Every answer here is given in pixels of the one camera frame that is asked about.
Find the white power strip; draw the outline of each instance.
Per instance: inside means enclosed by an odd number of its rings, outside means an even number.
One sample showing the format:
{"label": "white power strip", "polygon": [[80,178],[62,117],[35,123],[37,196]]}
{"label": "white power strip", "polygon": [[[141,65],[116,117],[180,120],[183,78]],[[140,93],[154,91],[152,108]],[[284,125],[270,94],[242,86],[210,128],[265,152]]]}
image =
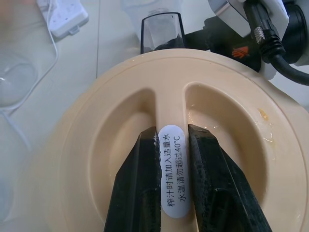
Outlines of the white power strip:
{"label": "white power strip", "polygon": [[74,35],[88,22],[89,16],[79,0],[37,0],[37,5],[47,21],[49,3],[52,3],[49,29],[57,38]]}

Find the orange logo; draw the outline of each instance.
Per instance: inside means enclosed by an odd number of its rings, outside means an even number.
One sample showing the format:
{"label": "orange logo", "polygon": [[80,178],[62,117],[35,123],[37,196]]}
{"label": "orange logo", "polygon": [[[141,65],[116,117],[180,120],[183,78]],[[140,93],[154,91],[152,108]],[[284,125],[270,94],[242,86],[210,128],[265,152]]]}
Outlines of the orange logo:
{"label": "orange logo", "polygon": [[240,59],[242,59],[248,55],[248,52],[248,47],[233,48],[232,56],[234,58],[239,57]]}

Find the white floor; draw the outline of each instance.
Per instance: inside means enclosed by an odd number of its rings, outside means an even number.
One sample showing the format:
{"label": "white floor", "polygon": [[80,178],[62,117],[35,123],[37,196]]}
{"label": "white floor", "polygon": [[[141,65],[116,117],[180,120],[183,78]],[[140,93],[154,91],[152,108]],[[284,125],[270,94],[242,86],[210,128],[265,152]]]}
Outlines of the white floor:
{"label": "white floor", "polygon": [[[97,77],[140,53],[139,40],[129,17],[121,10],[120,0],[81,2],[89,13],[89,22],[78,34],[57,42],[58,63],[12,116],[35,148],[43,145],[62,114]],[[44,20],[35,4],[19,5],[15,13],[6,44],[29,58],[40,75],[54,59]],[[183,0],[182,15],[185,33],[202,29],[204,20],[214,16],[207,0]],[[309,67],[302,69],[309,73]],[[309,110],[309,87],[281,75],[271,82]],[[19,138],[1,117],[0,147],[0,159],[26,155]]]}

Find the white label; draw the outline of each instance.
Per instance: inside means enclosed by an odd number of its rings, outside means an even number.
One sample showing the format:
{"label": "white label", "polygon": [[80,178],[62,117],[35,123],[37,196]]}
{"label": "white label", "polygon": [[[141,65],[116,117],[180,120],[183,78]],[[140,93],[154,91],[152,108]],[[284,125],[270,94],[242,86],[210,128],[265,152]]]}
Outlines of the white label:
{"label": "white label", "polygon": [[159,132],[161,157],[161,204],[167,215],[182,218],[190,210],[187,149],[183,130],[175,125]]}

